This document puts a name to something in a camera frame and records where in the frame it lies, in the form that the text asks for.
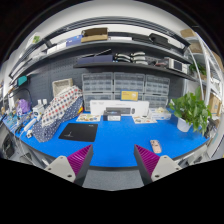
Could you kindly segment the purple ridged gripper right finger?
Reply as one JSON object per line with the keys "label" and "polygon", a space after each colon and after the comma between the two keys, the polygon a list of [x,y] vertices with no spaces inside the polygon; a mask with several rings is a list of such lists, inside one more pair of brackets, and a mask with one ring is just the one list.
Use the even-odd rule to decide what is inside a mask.
{"label": "purple ridged gripper right finger", "polygon": [[134,156],[144,185],[181,170],[169,156],[158,156],[139,145],[134,146]]}

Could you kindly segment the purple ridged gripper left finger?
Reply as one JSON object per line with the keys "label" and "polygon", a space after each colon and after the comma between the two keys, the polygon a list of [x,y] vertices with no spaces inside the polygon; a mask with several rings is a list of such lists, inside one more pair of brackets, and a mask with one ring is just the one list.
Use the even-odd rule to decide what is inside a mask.
{"label": "purple ridged gripper left finger", "polygon": [[90,144],[73,154],[59,156],[45,168],[56,176],[82,186],[93,156],[93,145]]}

